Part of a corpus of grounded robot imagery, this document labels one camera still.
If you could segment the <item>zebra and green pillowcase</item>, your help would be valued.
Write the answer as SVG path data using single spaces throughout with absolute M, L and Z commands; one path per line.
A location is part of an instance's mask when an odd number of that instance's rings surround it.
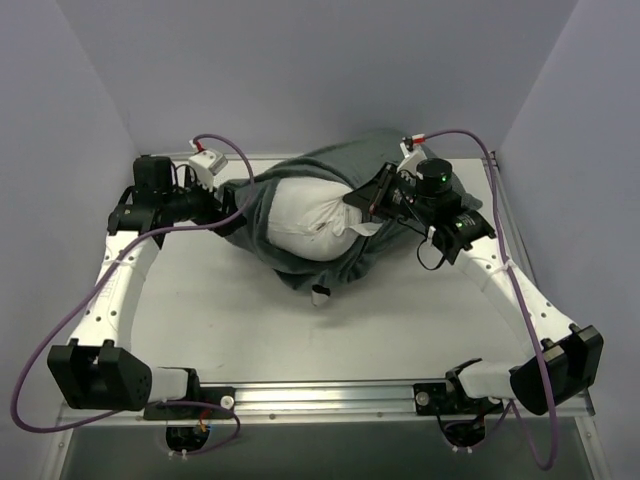
M 289 288 L 319 306 L 334 289 L 363 278 L 387 250 L 413 232 L 373 219 L 343 196 L 404 155 L 404 132 L 384 129 L 277 163 L 222 189 L 244 209 L 245 226 L 227 241 L 255 255 Z

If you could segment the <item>white pillow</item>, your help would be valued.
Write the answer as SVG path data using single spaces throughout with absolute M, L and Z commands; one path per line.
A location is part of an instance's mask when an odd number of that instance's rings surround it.
M 342 256 L 356 240 L 371 237 L 382 227 L 342 201 L 350 192 L 343 183 L 319 178 L 280 180 L 268 214 L 269 243 L 311 261 Z

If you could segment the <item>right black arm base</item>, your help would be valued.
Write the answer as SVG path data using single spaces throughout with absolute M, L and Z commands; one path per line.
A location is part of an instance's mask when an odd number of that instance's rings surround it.
M 456 450 L 472 450 L 487 439 L 486 418 L 504 413 L 501 400 L 489 397 L 471 398 L 458 378 L 460 368 L 448 372 L 443 379 L 412 385 L 415 412 L 434 417 L 444 439 Z

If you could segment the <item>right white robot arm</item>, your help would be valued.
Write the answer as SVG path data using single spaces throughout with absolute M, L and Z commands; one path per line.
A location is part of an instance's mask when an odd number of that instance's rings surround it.
M 443 390 L 447 406 L 464 413 L 493 397 L 543 415 L 594 383 L 604 339 L 595 327 L 580 327 L 553 307 L 503 257 L 501 237 L 453 183 L 452 165 L 443 159 L 422 160 L 415 171 L 387 163 L 343 200 L 372 217 L 417 222 L 443 261 L 478 287 L 529 355 L 521 365 L 471 360 L 455 368 Z

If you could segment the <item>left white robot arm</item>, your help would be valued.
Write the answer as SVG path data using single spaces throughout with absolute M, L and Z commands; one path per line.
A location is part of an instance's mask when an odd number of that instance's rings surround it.
M 149 270 L 175 224 L 192 222 L 230 230 L 236 223 L 232 196 L 214 180 L 225 156 L 204 150 L 185 164 L 184 182 L 165 156 L 133 163 L 134 182 L 108 217 L 97 290 L 82 307 L 79 324 L 64 345 L 54 345 L 47 365 L 73 409 L 138 411 L 165 401 L 179 419 L 202 405 L 196 373 L 186 367 L 151 367 L 131 351 L 131 333 Z

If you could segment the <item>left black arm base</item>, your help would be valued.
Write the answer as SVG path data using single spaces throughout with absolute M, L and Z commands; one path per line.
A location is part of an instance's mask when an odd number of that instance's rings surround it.
M 143 411 L 146 421 L 186 421 L 183 426 L 169 426 L 164 430 L 164 444 L 172 455 L 189 457 L 213 452 L 236 440 L 241 422 L 235 413 L 237 389 L 232 386 L 200 387 L 196 393 L 179 400 L 149 404 Z M 233 430 L 215 440 L 214 429 L 222 421 L 233 422 Z

